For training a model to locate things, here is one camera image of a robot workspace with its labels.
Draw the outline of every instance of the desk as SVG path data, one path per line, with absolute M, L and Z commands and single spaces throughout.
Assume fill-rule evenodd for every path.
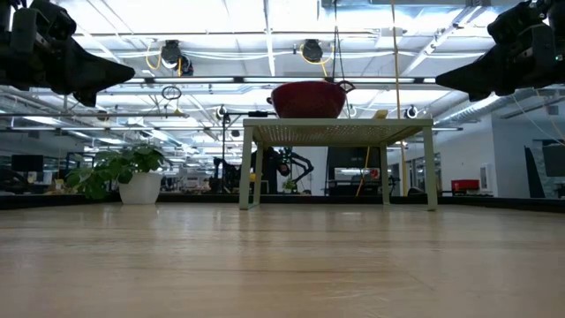
M 428 209 L 438 204 L 433 160 L 432 119 L 244 119 L 244 149 L 239 181 L 239 209 L 260 204 L 261 175 L 255 177 L 253 204 L 249 204 L 252 142 L 257 143 L 255 171 L 262 171 L 267 147 L 379 147 L 380 172 L 388 179 L 387 146 L 416 133 L 424 134 Z M 388 182 L 382 184 L 382 200 L 390 204 Z

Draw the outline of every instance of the green leaves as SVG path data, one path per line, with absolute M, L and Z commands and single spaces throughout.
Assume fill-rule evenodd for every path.
M 93 169 L 73 170 L 67 185 L 75 187 L 86 197 L 102 199 L 106 195 L 108 182 L 128 184 L 136 172 L 158 170 L 165 163 L 164 155 L 151 145 L 138 145 L 122 152 L 103 151 L 94 158 Z

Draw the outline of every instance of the table leg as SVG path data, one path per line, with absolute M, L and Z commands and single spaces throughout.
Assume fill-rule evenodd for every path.
M 388 159 L 387 144 L 380 145 L 380 178 L 382 180 L 382 204 L 390 204 L 390 190 L 388 189 Z
M 257 157 L 255 159 L 255 187 L 253 188 L 253 206 L 261 200 L 261 180 L 263 176 L 263 143 L 257 144 Z
M 438 207 L 438 188 L 435 177 L 435 155 L 433 153 L 432 127 L 424 127 L 424 159 L 426 160 L 426 192 L 428 210 Z
M 251 148 L 253 141 L 253 128 L 244 129 L 244 150 L 241 162 L 241 179 L 239 179 L 239 209 L 249 209 L 249 182 L 251 174 Z

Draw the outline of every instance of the red bowl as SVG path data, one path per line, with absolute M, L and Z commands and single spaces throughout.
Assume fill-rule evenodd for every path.
M 348 81 L 302 81 L 283 84 L 273 90 L 267 102 L 280 118 L 338 118 L 347 93 L 355 89 Z

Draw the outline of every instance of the perforated tabletop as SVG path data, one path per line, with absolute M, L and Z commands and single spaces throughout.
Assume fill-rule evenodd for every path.
M 253 138 L 269 146 L 392 145 L 431 126 L 432 119 L 244 119 Z

